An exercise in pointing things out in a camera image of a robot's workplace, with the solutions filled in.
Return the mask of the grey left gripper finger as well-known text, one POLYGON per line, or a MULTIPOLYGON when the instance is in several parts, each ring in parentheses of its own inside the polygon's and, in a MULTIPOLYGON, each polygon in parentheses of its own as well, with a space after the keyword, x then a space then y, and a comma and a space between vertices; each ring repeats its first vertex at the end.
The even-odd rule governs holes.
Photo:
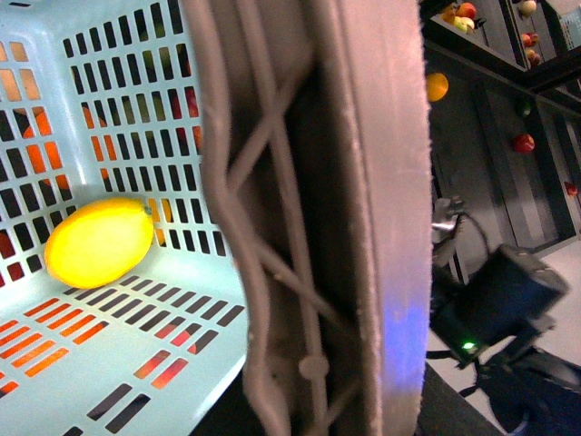
POLYGON ((428 342, 420 1, 187 1, 202 185, 268 435, 411 435, 428 342))

